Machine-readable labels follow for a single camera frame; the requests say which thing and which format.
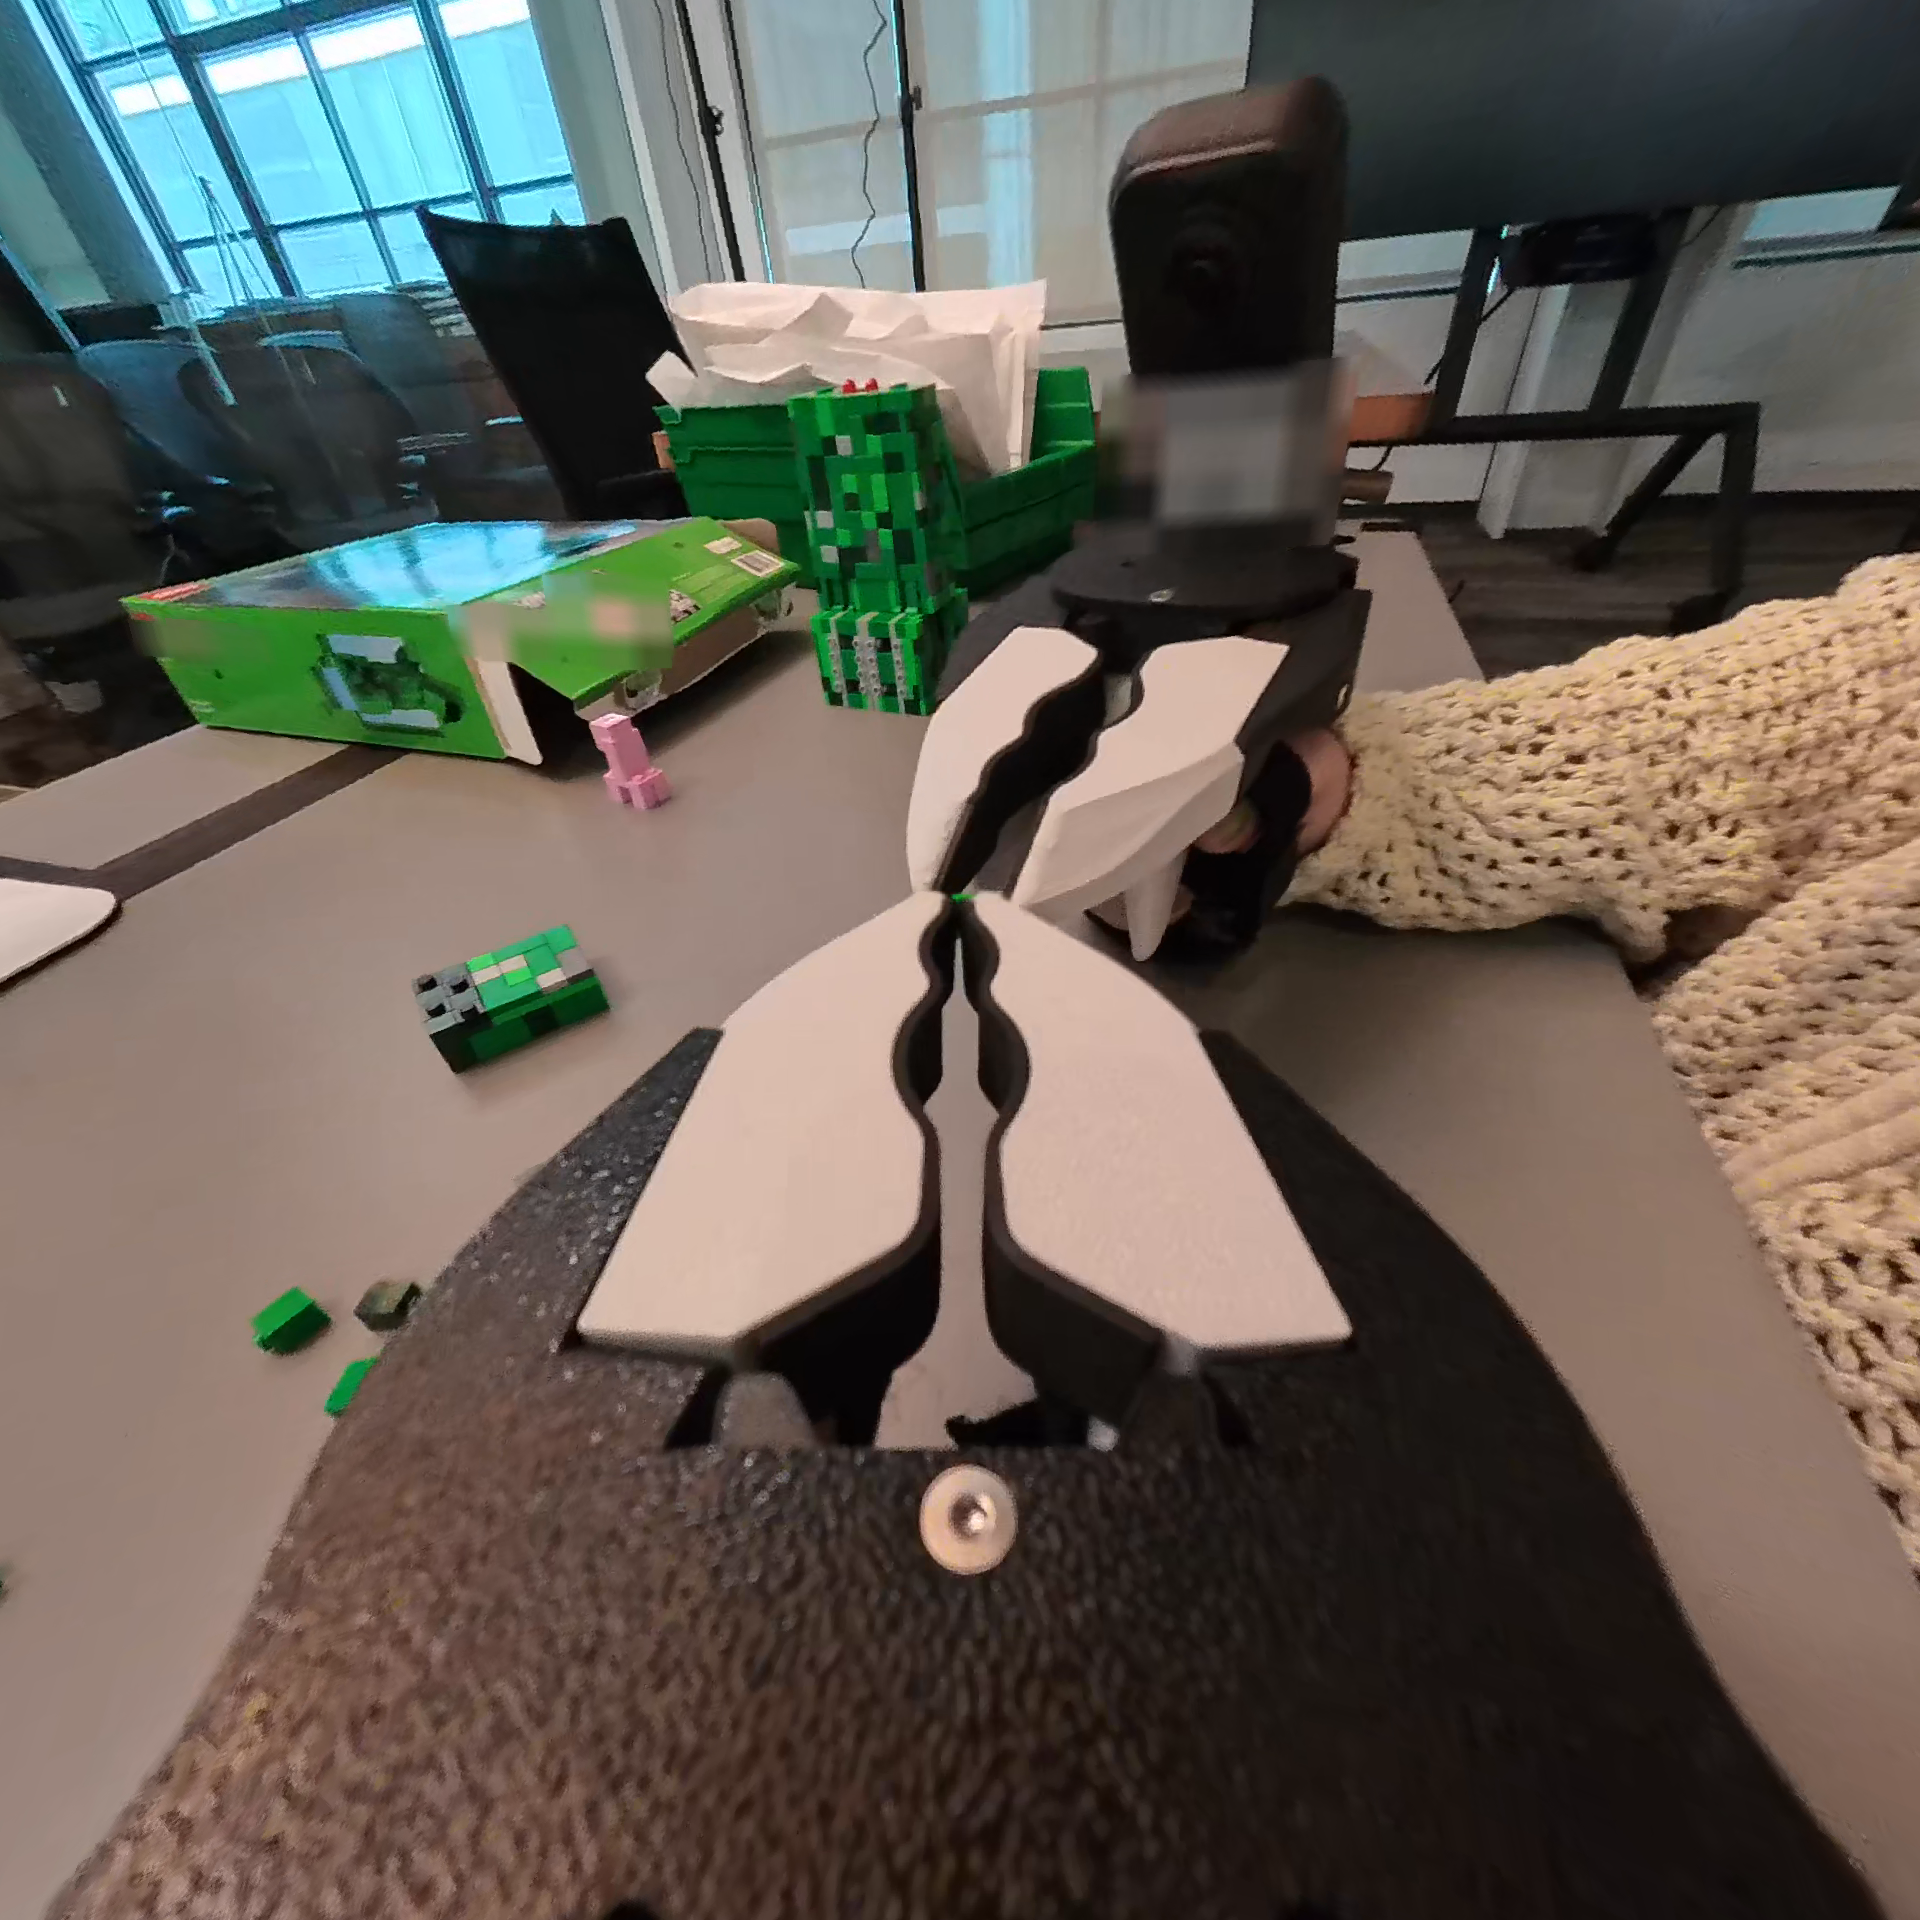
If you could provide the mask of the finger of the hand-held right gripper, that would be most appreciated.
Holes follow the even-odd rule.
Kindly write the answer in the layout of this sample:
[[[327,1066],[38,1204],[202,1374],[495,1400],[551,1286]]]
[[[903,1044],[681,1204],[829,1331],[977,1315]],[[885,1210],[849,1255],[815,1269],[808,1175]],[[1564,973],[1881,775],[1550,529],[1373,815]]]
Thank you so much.
[[[1018,625],[929,717],[909,796],[914,892],[1012,897],[1051,799],[1140,701],[1089,640]]]
[[[1153,958],[1193,903],[1191,852],[1240,803],[1289,658],[1256,636],[1153,649],[1132,706],[1044,799],[1012,903],[1055,926],[1116,907],[1131,956]]]

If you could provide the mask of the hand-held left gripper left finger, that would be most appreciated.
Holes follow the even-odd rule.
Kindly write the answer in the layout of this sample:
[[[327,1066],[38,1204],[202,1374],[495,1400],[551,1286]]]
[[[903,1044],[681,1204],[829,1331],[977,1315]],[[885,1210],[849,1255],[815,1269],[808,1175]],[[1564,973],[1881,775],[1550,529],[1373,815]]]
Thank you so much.
[[[832,1314],[940,1297],[927,1119],[953,902],[911,894],[724,1022],[577,1319],[591,1345],[732,1374],[815,1366]]]

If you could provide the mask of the person's right forearm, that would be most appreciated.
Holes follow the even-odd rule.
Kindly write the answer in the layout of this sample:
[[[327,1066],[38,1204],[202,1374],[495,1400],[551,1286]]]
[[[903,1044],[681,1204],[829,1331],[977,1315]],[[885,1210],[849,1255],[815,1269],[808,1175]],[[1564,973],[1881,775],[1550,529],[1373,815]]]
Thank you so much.
[[[1388,930],[1757,915],[1917,852],[1919,558],[1693,636],[1624,636],[1492,682],[1357,696],[1347,809],[1284,902]]]

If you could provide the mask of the tall green lego creeper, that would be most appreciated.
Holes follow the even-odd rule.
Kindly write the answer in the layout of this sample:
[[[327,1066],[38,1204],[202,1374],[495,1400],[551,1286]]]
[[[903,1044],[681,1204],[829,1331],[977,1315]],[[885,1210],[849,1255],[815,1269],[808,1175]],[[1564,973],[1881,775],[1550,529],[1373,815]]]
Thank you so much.
[[[934,385],[846,381],[784,406],[834,707],[929,715],[968,618],[962,514]]]

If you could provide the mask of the green lego block assembly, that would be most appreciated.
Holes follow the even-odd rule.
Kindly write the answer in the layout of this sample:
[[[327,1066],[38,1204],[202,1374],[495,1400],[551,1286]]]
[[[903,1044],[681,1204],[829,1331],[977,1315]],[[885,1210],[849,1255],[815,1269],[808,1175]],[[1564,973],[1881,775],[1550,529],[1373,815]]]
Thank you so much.
[[[426,1039],[454,1073],[502,1060],[610,1011],[573,923],[552,923],[411,983]]]

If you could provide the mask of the pink lego pig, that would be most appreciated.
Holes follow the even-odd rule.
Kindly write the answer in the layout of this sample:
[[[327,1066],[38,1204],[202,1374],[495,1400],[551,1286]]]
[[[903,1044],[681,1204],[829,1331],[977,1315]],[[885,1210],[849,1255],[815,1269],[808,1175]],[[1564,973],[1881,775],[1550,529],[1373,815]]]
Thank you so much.
[[[603,780],[617,803],[657,809],[675,798],[666,772],[630,713],[600,713],[589,721],[589,731],[605,760]]]

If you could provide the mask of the green cardboard lego box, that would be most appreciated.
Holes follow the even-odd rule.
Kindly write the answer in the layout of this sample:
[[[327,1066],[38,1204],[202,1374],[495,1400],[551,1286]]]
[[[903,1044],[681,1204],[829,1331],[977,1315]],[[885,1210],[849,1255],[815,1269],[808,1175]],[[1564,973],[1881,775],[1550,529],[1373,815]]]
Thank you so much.
[[[801,580],[767,521],[425,521],[122,607],[207,727],[544,765],[732,659]]]

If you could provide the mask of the person's right hand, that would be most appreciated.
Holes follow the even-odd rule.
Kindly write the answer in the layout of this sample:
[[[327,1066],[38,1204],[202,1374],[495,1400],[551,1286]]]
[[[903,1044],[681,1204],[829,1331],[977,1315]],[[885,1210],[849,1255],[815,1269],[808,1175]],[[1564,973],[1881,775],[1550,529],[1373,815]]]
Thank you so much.
[[[1289,857],[1317,852],[1341,821],[1353,790],[1353,756],[1333,729],[1279,739],[1240,798],[1195,841],[1193,852],[1234,856],[1275,841]]]

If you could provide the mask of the green plastic bin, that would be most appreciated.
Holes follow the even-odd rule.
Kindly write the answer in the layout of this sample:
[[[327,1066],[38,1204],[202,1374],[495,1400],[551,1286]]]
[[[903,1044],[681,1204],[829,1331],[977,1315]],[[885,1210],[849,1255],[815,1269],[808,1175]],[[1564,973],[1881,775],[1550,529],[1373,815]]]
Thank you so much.
[[[715,520],[773,524],[780,555],[797,564],[803,586],[815,588],[786,403],[666,403],[660,420],[686,506]],[[966,590],[1012,583],[1068,549],[1079,524],[1092,517],[1096,427],[1092,372],[1044,365],[1024,465],[966,474],[947,433],[964,527],[958,580]]]

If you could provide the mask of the tall bright window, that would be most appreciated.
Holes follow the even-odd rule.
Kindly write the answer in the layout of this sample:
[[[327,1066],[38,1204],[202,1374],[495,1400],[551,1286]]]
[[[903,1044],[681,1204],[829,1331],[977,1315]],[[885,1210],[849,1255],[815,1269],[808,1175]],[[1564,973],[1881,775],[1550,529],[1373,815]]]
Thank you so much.
[[[880,291],[1046,282],[1120,313],[1108,192],[1139,127],[1245,81],[1247,2],[724,4],[771,273]]]

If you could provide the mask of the large black screen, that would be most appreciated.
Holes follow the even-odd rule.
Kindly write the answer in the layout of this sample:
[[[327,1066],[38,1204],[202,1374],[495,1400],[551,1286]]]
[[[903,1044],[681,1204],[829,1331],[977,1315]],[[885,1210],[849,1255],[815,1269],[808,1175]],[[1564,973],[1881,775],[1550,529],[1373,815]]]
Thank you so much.
[[[1901,185],[1914,2],[1258,2],[1347,106],[1354,241]]]

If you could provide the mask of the person's cream knit sweater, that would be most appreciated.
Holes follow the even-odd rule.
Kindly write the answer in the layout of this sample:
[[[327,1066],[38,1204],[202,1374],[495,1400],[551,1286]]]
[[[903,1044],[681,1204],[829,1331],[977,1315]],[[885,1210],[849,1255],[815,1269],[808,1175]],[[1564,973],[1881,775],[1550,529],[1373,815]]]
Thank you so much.
[[[1917,839],[1805,883],[1649,1009],[1917,1568]]]

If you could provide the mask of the grey office chair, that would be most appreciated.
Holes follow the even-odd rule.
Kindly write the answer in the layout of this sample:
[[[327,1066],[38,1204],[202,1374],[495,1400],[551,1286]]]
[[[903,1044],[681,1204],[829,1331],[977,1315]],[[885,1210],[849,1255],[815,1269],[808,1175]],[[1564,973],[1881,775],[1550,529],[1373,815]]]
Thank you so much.
[[[419,423],[333,333],[232,333],[177,373],[185,403],[275,532],[327,548],[438,515]]]
[[[78,348],[81,370],[104,387],[135,443],[147,494],[189,511],[189,542],[223,567],[300,554],[284,499],[234,427],[202,403],[212,396],[204,353],[175,340]]]
[[[29,625],[109,611],[159,583],[163,546],[107,389],[68,353],[7,353],[4,611]]]

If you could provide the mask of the white book stand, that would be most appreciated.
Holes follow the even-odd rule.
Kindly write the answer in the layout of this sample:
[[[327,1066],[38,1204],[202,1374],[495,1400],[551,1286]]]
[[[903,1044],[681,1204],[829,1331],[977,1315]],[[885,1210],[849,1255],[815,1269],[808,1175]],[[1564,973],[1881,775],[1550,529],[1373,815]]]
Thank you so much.
[[[3,875],[3,987],[94,939],[121,905],[90,882]]]

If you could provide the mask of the large grid window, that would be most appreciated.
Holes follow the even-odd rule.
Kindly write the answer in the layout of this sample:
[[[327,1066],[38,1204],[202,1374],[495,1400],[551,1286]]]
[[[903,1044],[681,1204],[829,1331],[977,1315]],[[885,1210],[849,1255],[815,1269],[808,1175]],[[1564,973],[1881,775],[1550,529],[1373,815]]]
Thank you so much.
[[[4,81],[99,273],[207,310],[440,283],[426,213],[587,218],[526,2],[4,4]]]

